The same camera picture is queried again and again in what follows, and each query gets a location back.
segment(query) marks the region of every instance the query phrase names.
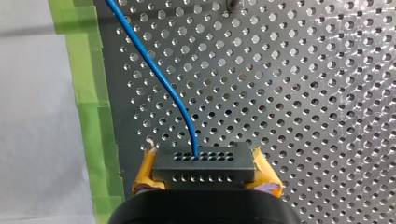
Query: metal panel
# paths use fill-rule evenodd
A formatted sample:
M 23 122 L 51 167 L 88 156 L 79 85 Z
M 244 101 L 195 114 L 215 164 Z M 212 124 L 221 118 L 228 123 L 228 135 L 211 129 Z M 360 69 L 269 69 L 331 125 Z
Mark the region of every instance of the metal panel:
M 190 110 L 201 145 L 261 146 L 305 223 L 396 221 L 395 0 L 246 0 L 233 14 L 225 1 L 120 4 Z M 131 160 L 147 139 L 186 146 L 188 135 L 120 26 L 105 21 L 129 189 L 140 164 Z

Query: gray background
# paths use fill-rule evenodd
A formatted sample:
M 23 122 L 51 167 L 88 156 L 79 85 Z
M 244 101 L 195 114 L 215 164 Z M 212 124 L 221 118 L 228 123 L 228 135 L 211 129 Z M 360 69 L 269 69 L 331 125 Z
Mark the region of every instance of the gray background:
M 0 223 L 95 223 L 64 36 L 47 0 L 0 2 Z

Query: blue wire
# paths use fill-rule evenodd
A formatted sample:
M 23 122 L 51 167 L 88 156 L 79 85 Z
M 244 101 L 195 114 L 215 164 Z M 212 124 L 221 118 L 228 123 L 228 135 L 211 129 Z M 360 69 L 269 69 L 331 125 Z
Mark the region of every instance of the blue wire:
M 143 43 L 140 41 L 140 39 L 137 36 L 134 29 L 132 29 L 132 27 L 129 25 L 128 21 L 125 20 L 124 15 L 122 14 L 120 8 L 117 6 L 115 1 L 116 0 L 106 0 L 108 6 L 116 15 L 122 28 L 125 30 L 126 34 L 131 38 L 132 42 L 134 43 L 134 46 L 140 52 L 143 59 L 148 64 L 149 68 L 151 68 L 151 70 L 154 72 L 155 76 L 160 80 L 160 82 L 163 84 L 163 86 L 166 88 L 166 90 L 171 95 L 172 99 L 175 101 L 178 109 L 180 110 L 181 116 L 183 116 L 183 119 L 186 121 L 187 127 L 189 129 L 190 138 L 191 138 L 192 154 L 195 157 L 197 157 L 198 156 L 198 141 L 195 136 L 195 129 L 194 129 L 192 120 L 190 118 L 189 112 L 187 112 L 186 107 L 184 107 L 183 102 L 181 102 L 181 99 L 178 97 L 177 93 L 172 88 L 171 84 L 168 82 L 168 80 L 166 80 L 166 77 L 163 75 L 163 72 L 161 72 L 160 68 L 149 56 L 148 51 L 146 50 Z

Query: green tape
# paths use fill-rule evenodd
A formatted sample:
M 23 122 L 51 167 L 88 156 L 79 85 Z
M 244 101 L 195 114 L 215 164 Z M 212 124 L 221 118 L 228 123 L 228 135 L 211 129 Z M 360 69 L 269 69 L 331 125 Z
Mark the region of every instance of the green tape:
M 108 222 L 124 200 L 102 40 L 92 0 L 49 0 L 55 30 L 66 36 L 76 102 L 99 224 Z

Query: black holder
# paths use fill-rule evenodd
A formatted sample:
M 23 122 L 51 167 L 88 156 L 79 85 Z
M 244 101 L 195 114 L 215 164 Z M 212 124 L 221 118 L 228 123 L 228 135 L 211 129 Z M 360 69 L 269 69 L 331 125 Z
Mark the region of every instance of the black holder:
M 167 189 L 242 189 L 254 181 L 255 166 L 247 143 L 235 147 L 162 147 L 153 166 L 153 178 Z

